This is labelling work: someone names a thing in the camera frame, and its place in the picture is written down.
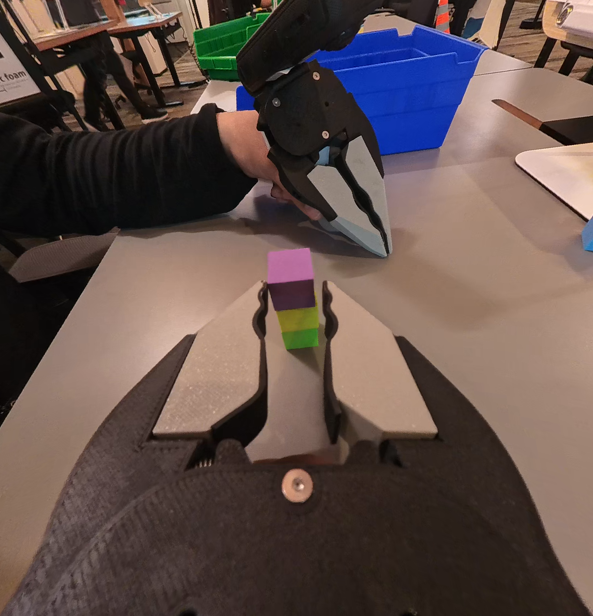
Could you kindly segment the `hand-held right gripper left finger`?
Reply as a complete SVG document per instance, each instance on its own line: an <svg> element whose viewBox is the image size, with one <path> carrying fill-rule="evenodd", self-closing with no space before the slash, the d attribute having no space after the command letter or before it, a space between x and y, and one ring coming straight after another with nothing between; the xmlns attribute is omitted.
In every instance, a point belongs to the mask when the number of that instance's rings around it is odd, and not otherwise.
<svg viewBox="0 0 593 616"><path fill-rule="evenodd" d="M257 281L198 331L154 425L154 438L234 439L244 447L254 441L268 414L267 311L267 284Z"/></svg>

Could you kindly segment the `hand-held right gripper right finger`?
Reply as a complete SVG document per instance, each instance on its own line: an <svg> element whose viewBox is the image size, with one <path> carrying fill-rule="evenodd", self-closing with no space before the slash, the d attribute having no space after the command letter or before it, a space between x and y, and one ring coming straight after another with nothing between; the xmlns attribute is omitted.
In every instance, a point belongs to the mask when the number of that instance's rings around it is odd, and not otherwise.
<svg viewBox="0 0 593 616"><path fill-rule="evenodd" d="M329 280L322 286L322 310L330 442L434 438L437 426L393 332Z"/></svg>

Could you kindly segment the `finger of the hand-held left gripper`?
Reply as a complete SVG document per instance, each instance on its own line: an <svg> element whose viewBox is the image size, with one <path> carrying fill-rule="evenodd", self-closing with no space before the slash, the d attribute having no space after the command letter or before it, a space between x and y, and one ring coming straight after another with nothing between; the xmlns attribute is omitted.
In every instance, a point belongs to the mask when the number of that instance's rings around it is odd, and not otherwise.
<svg viewBox="0 0 593 616"><path fill-rule="evenodd" d="M389 256L393 239L385 181L362 136L338 150L332 160L343 184L343 203L333 206L332 226L378 256Z"/></svg>
<svg viewBox="0 0 593 616"><path fill-rule="evenodd" d="M335 213L333 219L324 214L333 230L379 257L388 256L381 232L357 205L351 188L335 167L315 166L308 179Z"/></svg>

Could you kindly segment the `purple foam cube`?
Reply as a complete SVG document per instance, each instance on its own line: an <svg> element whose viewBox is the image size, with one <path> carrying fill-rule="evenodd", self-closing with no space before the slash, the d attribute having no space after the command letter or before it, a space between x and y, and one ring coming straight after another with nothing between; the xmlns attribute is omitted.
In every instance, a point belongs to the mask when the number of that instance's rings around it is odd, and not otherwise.
<svg viewBox="0 0 593 616"><path fill-rule="evenodd" d="M314 268L310 249L269 252L267 287L276 311L315 307Z"/></svg>

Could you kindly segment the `green foam cube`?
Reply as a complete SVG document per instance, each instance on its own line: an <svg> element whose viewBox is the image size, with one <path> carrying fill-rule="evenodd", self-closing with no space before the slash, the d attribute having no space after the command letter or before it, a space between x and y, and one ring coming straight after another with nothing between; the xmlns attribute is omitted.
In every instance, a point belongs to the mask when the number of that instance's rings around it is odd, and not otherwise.
<svg viewBox="0 0 593 616"><path fill-rule="evenodd" d="M286 350L307 349L318 346L318 328L283 331L282 339Z"/></svg>

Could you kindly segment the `yellow foam cube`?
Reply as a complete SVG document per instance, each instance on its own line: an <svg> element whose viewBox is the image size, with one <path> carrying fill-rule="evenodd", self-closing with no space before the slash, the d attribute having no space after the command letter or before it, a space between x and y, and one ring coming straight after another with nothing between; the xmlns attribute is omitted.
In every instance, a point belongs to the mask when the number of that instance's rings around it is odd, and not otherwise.
<svg viewBox="0 0 593 616"><path fill-rule="evenodd" d="M316 294L313 294L314 305L310 307L292 308L276 311L282 333L294 333L310 329L318 329L319 317Z"/></svg>

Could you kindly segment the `person's left forearm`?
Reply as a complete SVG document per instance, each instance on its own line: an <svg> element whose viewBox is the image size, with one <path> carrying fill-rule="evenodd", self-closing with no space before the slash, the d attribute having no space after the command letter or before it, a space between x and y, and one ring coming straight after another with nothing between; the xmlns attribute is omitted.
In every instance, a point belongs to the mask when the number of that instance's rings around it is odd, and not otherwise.
<svg viewBox="0 0 593 616"><path fill-rule="evenodd" d="M152 228L233 210L254 187L214 104L133 130L48 134L0 113L0 229L47 238Z"/></svg>

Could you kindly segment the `person's left hand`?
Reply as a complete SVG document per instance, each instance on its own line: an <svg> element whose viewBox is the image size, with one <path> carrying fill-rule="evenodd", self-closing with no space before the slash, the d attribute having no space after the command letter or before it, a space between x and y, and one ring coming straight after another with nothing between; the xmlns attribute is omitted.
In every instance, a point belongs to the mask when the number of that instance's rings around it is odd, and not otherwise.
<svg viewBox="0 0 593 616"><path fill-rule="evenodd" d="M268 157L270 148L265 135L257 128L258 119L255 110L216 115L218 134L226 155L249 178L269 183L272 198L296 206L310 220L321 220L319 211L298 201L283 186L276 166Z"/></svg>

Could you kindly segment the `blue plastic bin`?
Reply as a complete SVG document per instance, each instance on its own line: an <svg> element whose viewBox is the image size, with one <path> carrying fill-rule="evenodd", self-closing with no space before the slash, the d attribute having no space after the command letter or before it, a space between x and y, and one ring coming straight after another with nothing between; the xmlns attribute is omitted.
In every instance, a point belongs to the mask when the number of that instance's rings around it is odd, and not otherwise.
<svg viewBox="0 0 593 616"><path fill-rule="evenodd" d="M309 60L331 69L369 119L381 155L441 146L484 48L417 25L356 34Z"/></svg>

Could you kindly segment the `green plastic bin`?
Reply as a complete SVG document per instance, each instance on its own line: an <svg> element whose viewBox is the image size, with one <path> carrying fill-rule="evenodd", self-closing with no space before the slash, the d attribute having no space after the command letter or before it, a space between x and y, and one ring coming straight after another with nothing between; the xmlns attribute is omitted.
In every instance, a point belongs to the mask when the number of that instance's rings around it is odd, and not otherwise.
<svg viewBox="0 0 593 616"><path fill-rule="evenodd" d="M269 16L257 12L193 32L199 66L210 80L239 81L236 56Z"/></svg>

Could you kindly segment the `wooden top desk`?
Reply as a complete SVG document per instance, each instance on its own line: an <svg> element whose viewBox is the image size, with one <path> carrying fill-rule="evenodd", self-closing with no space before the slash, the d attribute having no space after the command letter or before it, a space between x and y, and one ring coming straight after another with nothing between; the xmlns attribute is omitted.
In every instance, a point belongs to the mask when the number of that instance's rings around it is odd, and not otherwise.
<svg viewBox="0 0 593 616"><path fill-rule="evenodd" d="M83 72L77 67L79 60L68 64L65 48L73 42L88 39L119 24L121 22L118 20L103 20L79 28L59 29L50 33L31 35L31 40L38 49L38 60L48 71L47 75L53 83L58 83L62 88L67 89L76 100L82 100L85 82Z"/></svg>
<svg viewBox="0 0 593 616"><path fill-rule="evenodd" d="M141 47L140 39L144 37L148 32L151 32L153 34L154 38L160 46L160 51L165 60L169 74L171 75L173 80L173 85L168 86L168 88L180 88L182 84L177 75L173 59L169 54L166 38L168 35L172 34L175 30L178 30L180 28L179 18L181 16L182 12L178 11L162 13L159 16L150 15L148 17L127 18L124 21L118 23L117 25L108 28L107 30L109 35L117 39L131 40L135 53L134 56L137 59L138 64L141 66L142 71L146 75L148 85L151 88L151 91L156 99L157 104L160 108L163 109L180 107L184 105L184 102L180 100L171 102L166 101L163 94L164 89L161 88L157 83L155 74L152 71L147 56Z"/></svg>

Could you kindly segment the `white document holder stand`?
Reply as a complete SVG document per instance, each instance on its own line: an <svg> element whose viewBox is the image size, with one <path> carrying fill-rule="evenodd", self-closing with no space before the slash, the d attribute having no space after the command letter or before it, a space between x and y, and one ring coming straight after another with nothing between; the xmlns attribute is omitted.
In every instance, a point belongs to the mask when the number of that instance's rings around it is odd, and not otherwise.
<svg viewBox="0 0 593 616"><path fill-rule="evenodd" d="M534 65L542 68L556 43L567 52L559 74L569 76L580 58L593 60L593 1L546 1L542 14L546 41ZM530 150L516 164L585 220L593 217L593 115L535 121L560 144Z"/></svg>

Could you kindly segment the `framed marker code sign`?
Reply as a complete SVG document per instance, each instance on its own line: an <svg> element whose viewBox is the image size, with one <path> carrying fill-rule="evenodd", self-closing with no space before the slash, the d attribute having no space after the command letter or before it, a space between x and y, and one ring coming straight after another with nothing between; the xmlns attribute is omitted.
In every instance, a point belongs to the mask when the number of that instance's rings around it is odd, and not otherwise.
<svg viewBox="0 0 593 616"><path fill-rule="evenodd" d="M41 94L38 77L30 54L0 14L0 106Z"/></svg>

